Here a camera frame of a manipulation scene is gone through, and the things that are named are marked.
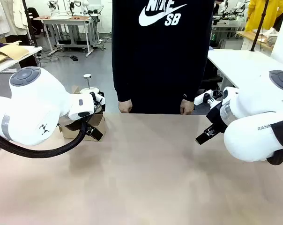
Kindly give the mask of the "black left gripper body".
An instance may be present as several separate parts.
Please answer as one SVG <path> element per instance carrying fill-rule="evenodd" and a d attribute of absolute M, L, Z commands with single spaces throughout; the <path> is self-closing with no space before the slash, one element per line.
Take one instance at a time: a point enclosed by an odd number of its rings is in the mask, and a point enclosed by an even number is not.
<path fill-rule="evenodd" d="M 71 120 L 67 115 L 59 118 L 58 124 L 62 127 L 66 127 L 71 131 L 84 131 L 86 132 L 88 129 L 88 123 L 86 117 L 80 118 L 78 120 Z"/>

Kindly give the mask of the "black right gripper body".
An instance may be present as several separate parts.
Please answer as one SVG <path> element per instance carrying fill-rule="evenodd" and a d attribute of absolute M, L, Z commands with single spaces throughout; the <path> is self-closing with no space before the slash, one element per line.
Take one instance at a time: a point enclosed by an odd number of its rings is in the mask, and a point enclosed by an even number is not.
<path fill-rule="evenodd" d="M 224 133 L 227 125 L 224 123 L 220 115 L 222 103 L 218 103 L 214 106 L 207 114 L 207 119 L 211 122 L 211 126 L 208 127 L 209 130 L 213 130 L 215 133 Z"/>

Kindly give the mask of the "person's right hand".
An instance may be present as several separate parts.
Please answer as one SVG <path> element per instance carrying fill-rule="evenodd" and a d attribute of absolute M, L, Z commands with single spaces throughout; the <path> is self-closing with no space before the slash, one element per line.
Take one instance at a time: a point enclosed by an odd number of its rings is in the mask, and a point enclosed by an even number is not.
<path fill-rule="evenodd" d="M 130 113 L 131 109 L 133 107 L 132 101 L 119 101 L 119 111 L 121 113 Z"/>

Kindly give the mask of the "person's left hand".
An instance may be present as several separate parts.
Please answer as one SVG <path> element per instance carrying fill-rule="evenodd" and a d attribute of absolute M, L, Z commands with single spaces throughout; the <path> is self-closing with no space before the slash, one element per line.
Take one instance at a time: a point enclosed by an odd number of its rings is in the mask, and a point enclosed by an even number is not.
<path fill-rule="evenodd" d="M 194 110 L 194 102 L 183 99 L 180 104 L 181 115 L 191 115 Z"/>

